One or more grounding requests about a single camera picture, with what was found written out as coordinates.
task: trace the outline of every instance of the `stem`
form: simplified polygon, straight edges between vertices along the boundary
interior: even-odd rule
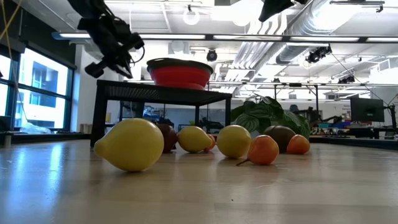
[[[245,162],[249,162],[250,161],[250,159],[245,159],[245,160],[243,160],[242,162],[240,162],[240,163],[238,163],[238,164],[236,164],[237,166],[240,166],[241,164],[244,164]]]

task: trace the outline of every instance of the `yellow lemon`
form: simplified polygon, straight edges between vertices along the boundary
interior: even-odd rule
[[[94,151],[115,167],[141,171],[152,166],[162,155],[163,135],[153,123],[126,119],[115,125],[94,145]]]

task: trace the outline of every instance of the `leafy plant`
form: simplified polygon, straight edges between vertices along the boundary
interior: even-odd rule
[[[307,139],[310,138],[310,123],[301,115],[285,111],[277,100],[266,96],[262,97],[259,103],[245,101],[231,111],[231,121],[246,128],[250,133],[264,131],[271,126],[271,122],[286,126],[296,134],[301,134]]]

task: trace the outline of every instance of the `red bowl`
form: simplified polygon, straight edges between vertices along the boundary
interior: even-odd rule
[[[213,73],[204,63],[174,58],[158,58],[147,62],[148,72],[156,85],[203,90]]]

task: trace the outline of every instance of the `lemon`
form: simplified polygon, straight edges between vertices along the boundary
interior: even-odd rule
[[[218,149],[224,156],[237,159],[250,149],[250,133],[242,126],[230,125],[223,128],[217,137]]]
[[[178,133],[178,143],[183,150],[196,153],[210,147],[213,140],[201,128],[187,126]]]
[[[162,155],[163,135],[153,123],[126,119],[115,125],[94,145],[94,151],[115,167],[125,171],[141,171],[152,166]]]

